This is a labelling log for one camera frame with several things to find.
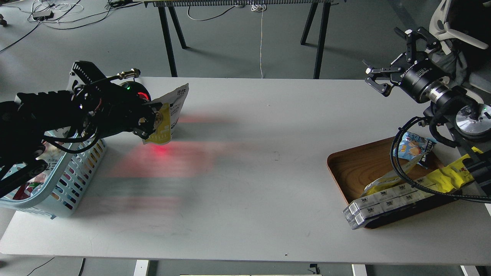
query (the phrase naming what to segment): concrete floor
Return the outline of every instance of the concrete floor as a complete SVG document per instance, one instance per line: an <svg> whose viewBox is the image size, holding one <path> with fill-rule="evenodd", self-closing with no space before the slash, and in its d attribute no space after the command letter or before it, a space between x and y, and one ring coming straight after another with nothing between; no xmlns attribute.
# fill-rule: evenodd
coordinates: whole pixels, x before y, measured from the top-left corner
<svg viewBox="0 0 491 276"><path fill-rule="evenodd" d="M405 50L405 43L393 32L428 26L439 0L372 0L347 3L331 8L321 79L361 79L365 65L390 63ZM29 0L11 4L30 10ZM104 11L104 1L84 0L85 10L69 19ZM263 17L262 68L265 78L310 79L313 75L320 9L312 24L307 46L300 37L309 11L308 4L270 5ZM196 18L207 18L226 7L194 7ZM179 47L170 25L174 54L180 77L260 78L259 45L261 14L248 7L234 8L206 22L195 22L185 8L176 8L184 37L190 49ZM0 6L9 26L0 28L0 48L4 48L35 25L26 22L28 14ZM4 91L41 92L66 87L68 71L75 60L93 61L107 75L132 67L144 76L170 77L159 16L156 8L143 5L115 11L104 21L75 29L54 30L39 26L17 45L0 53L0 87ZM63 24L66 28L81 24ZM0 93L0 101L12 100ZM0 234L12 212L0 211ZM36 237L33 232L29 239ZM50 258L0 255L0 274L27 275ZM132 275L135 260L87 259L84 276ZM81 258L56 257L36 270L35 275L77 275ZM320 264L324 275L351 275L349 264ZM308 264L238 263L164 260L152 266L151 275L179 274L309 274ZM463 275L458 266L368 266L368 274L385 275Z"/></svg>

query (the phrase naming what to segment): red light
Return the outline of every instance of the red light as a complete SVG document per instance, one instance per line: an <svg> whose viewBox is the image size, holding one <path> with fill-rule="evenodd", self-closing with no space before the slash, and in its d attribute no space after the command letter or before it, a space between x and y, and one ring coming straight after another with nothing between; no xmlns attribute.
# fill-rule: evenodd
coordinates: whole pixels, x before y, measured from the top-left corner
<svg viewBox="0 0 491 276"><path fill-rule="evenodd" d="M140 97L140 99L145 99L147 101L150 101L150 97L146 93L138 92L137 94L138 94L138 97Z"/></svg>

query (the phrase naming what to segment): blue plastic basket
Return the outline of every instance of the blue plastic basket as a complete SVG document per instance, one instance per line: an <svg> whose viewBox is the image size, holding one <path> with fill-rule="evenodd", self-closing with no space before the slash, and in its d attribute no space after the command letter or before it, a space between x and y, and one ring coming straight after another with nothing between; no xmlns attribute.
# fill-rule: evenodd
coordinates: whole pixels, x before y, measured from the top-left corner
<svg viewBox="0 0 491 276"><path fill-rule="evenodd" d="M73 143L68 148L81 149L89 143L89 141ZM0 207L49 216L51 219L70 216L87 190L106 150L106 143L101 139L85 152L65 153L38 193L26 199L14 200L13 197L17 191L14 190L0 198ZM23 164L15 165L6 176L23 166Z"/></svg>

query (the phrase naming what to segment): brown tray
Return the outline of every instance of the brown tray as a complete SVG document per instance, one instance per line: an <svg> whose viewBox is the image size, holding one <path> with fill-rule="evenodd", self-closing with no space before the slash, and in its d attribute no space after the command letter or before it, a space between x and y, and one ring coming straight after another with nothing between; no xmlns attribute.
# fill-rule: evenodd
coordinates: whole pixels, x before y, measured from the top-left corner
<svg viewBox="0 0 491 276"><path fill-rule="evenodd" d="M329 155L327 158L327 167L341 191L346 204L359 198L365 186L392 170L389 152L393 140L394 138L387 138ZM444 167L433 152L429 153L427 158L429 164L428 169L416 165L408 173L409 177L417 179L435 169ZM408 162L403 159L400 159L400 161L401 164ZM422 202L418 202L418 204L415 204L415 206L409 209L381 217L375 220L374 223L369 223L366 228L376 228L453 201L442 197L432 196L426 198L431 200L422 200Z"/></svg>

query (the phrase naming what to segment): white cable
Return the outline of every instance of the white cable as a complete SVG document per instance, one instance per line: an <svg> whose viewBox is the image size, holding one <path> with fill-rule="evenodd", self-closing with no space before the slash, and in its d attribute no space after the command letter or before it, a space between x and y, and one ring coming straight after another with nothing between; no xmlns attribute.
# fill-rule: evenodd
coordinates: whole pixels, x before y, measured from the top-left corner
<svg viewBox="0 0 491 276"><path fill-rule="evenodd" d="M251 5L250 6L250 10L253 11L253 12L263 12L267 9L268 7L266 7L266 5Z"/></svg>
<svg viewBox="0 0 491 276"><path fill-rule="evenodd" d="M264 79L264 75L263 75L263 15L264 15L264 12L261 12L261 43L259 45L259 69L261 70L261 78L262 79Z"/></svg>

